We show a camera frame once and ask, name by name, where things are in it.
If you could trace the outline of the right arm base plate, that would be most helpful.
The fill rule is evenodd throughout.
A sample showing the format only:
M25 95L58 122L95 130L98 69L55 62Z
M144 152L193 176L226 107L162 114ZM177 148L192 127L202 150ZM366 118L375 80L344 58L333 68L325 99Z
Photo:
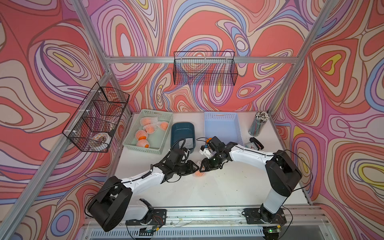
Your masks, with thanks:
M249 225L285 225L287 219L284 211L280 208L275 214L270 213L267 210L260 210L260 208L245 208L242 211L242 216L246 218Z

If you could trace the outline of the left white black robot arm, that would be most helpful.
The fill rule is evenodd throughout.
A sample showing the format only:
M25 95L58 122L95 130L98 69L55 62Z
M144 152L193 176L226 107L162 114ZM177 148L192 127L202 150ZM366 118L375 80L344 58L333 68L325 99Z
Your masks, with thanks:
M154 186L166 183L174 175L179 177L194 174L199 166L188 160L187 149L171 149L158 163L151 165L147 172L119 179L110 177L87 204L87 211L109 232L122 221L148 225L156 222L154 207L145 199L133 197Z

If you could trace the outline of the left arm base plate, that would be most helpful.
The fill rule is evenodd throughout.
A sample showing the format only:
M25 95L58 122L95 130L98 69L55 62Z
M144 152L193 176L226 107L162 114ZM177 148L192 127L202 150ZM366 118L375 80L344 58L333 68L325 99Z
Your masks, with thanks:
M128 226L163 226L166 224L167 210L154 209L149 211L142 220L128 220Z

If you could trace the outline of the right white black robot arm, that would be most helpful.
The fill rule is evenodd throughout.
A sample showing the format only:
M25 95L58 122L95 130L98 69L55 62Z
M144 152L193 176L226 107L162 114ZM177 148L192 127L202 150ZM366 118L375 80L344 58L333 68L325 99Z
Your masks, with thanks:
M272 189L259 208L259 215L265 223L272 222L303 177L291 157L282 150L275 153L252 150L235 142L225 144L217 137L206 141L206 148L201 149L201 154L206 157L202 160L200 172L222 169L227 162L244 163L266 171Z

